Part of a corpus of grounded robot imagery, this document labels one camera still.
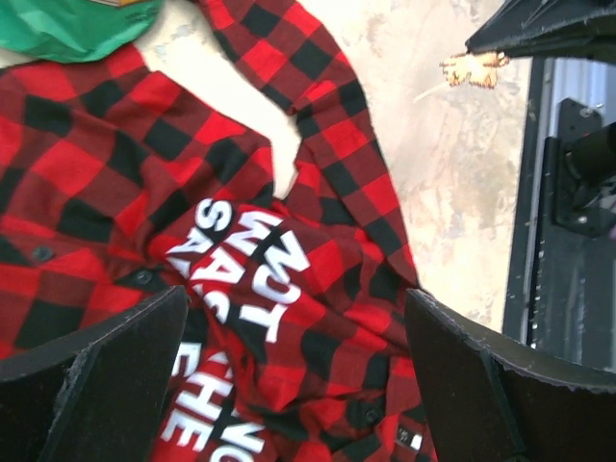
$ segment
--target black plastic bracket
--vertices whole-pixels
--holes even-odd
[[[603,128],[603,117],[597,111],[573,99],[561,101],[558,113],[558,143],[547,149],[555,155],[553,213],[555,225],[582,236],[596,238],[607,231],[613,214],[600,207],[601,188],[591,185],[576,172],[572,150],[584,137]]]

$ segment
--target red plaid shirt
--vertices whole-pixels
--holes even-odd
[[[293,0],[200,7],[296,117],[291,192],[272,196],[266,139],[132,46],[4,70],[0,357],[182,284],[153,460],[435,459],[401,310],[417,277],[355,74]]]

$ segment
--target shirt button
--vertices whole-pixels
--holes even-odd
[[[381,420],[380,413],[376,409],[369,409],[366,411],[366,422],[370,425],[376,424]]]
[[[152,280],[152,271],[142,269],[135,275],[135,280],[138,284],[146,286]]]
[[[54,251],[51,247],[41,245],[32,251],[32,258],[39,262],[47,262],[54,258]]]

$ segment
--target black clamp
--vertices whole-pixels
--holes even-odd
[[[546,141],[545,155],[555,157],[553,223],[589,238],[605,234],[616,224],[601,203],[616,175],[616,123],[603,127],[596,110],[564,99],[556,139]]]

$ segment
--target beige stone floor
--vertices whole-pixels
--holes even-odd
[[[438,67],[501,0],[300,0],[346,51],[365,87],[426,287],[501,328],[529,62],[495,90],[450,89]],[[138,45],[148,64],[268,136],[276,193],[293,179],[293,124],[220,54],[205,20],[167,0]],[[24,61],[0,50],[0,65]]]

